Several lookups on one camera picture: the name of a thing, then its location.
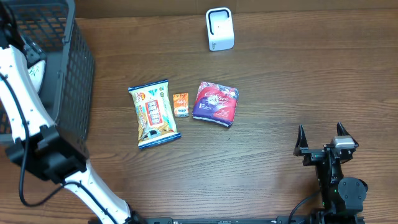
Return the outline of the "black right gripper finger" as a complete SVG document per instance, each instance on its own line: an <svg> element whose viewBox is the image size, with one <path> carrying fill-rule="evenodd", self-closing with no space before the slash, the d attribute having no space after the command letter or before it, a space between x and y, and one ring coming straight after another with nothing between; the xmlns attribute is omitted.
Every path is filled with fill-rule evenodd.
<svg viewBox="0 0 398 224"><path fill-rule="evenodd" d="M342 124L341 122L338 122L338 123L337 123L337 125L336 125L336 131L337 131L337 135L339 135L339 136L350 136L351 139L352 139L353 142L354 142L354 146L355 146L355 147L358 147L358 146L359 146L358 142L355 140L354 137L352 137L352 136L350 135L349 132L347 132L347 130L344 128L344 126L343 126L343 124Z"/></svg>
<svg viewBox="0 0 398 224"><path fill-rule="evenodd" d="M298 137L295 145L295 149L293 155L295 156L306 156L310 154L308 148L307 138L305 136L305 131L303 129L303 125L301 124L298 127Z"/></svg>

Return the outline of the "white tube with gold cap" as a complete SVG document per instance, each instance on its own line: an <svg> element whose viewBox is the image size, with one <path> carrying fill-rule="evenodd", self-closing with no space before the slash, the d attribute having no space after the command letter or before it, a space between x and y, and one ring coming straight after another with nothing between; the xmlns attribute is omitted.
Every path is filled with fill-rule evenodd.
<svg viewBox="0 0 398 224"><path fill-rule="evenodd" d="M43 84L44 75L45 75L45 66L46 66L46 61L40 60L28 69L30 80L37 93L40 92L40 89Z"/></svg>

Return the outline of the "red purple pad package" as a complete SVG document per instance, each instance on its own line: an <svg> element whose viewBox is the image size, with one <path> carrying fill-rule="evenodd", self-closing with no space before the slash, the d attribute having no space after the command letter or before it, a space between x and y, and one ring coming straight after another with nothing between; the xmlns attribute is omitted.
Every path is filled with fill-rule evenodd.
<svg viewBox="0 0 398 224"><path fill-rule="evenodd" d="M211 121L230 128L233 124L239 91L211 82L201 82L193 106L194 119Z"/></svg>

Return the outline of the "small orange packet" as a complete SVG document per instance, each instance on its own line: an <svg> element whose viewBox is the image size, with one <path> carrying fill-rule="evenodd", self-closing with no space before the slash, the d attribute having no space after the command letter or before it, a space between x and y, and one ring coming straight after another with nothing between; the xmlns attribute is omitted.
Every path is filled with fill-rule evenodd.
<svg viewBox="0 0 398 224"><path fill-rule="evenodd" d="M174 115L179 118L189 116L189 94L177 93L173 95Z"/></svg>

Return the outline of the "gold blue wipes packet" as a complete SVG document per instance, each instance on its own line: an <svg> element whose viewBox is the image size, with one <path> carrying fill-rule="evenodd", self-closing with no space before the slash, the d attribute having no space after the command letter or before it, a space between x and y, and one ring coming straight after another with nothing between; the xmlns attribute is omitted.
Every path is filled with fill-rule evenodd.
<svg viewBox="0 0 398 224"><path fill-rule="evenodd" d="M158 146L182 137L177 131L169 100L169 81L160 80L128 88L138 122L138 148Z"/></svg>

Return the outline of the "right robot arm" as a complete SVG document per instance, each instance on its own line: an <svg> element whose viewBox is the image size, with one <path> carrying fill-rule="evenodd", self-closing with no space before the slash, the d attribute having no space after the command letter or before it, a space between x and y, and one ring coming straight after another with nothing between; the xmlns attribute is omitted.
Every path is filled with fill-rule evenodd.
<svg viewBox="0 0 398 224"><path fill-rule="evenodd" d="M310 149L303 126L298 127L298 137L293 155L302 156L304 166L314 166L319 189L303 199L291 211L288 223L364 223L358 213L363 211L368 185L355 177L345 177L341 165L352 160L358 142L339 122L337 135L321 149ZM322 198L322 208L313 209L305 218L294 217L295 212L317 195Z"/></svg>

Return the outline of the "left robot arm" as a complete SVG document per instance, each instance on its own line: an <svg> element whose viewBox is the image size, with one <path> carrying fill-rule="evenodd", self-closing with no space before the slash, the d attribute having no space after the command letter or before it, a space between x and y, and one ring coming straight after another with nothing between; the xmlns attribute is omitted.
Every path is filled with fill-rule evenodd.
<svg viewBox="0 0 398 224"><path fill-rule="evenodd" d="M1 4L1 103L14 141L6 154L21 168L21 202L31 206L24 197L24 177L30 172L59 185L35 203L37 207L68 189L91 209L98 223L145 223L95 172L83 140L57 126L47 113L30 79L24 46L12 11Z"/></svg>

